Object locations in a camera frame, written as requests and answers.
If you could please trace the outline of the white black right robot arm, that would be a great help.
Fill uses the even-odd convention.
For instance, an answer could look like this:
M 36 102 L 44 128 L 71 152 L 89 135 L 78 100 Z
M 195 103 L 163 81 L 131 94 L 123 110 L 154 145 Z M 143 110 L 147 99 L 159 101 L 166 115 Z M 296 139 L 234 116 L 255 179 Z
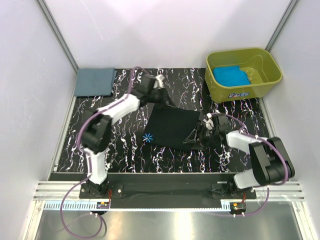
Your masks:
M 226 113 L 208 113 L 202 123 L 184 139 L 184 144 L 205 148 L 210 142 L 221 142 L 250 156 L 251 169 L 230 177 L 220 194 L 242 197 L 254 187 L 282 185 L 296 174 L 289 154 L 279 137 L 265 138 L 245 131 L 241 123 L 233 130 Z

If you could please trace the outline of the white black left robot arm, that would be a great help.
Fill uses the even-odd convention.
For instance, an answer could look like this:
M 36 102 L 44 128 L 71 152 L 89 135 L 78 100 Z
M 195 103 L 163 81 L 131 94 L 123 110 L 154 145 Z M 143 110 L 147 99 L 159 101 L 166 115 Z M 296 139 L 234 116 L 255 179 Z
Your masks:
M 82 125 L 77 146 L 82 147 L 87 161 L 87 177 L 81 181 L 81 192 L 91 198 L 111 196 L 105 152 L 111 141 L 112 126 L 121 118 L 136 112 L 148 103 L 174 107 L 162 74 L 142 74 L 140 82 L 129 84 L 129 89 L 118 100 L 97 109 Z

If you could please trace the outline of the black t shirt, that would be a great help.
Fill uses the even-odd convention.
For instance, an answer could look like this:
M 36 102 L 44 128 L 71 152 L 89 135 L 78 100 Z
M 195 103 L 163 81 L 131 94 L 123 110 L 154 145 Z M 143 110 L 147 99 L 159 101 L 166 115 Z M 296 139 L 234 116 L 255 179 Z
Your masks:
M 199 111 L 155 106 L 144 129 L 142 140 L 146 144 L 190 152 L 194 143 L 183 144 L 183 140 L 200 122 L 199 118 Z

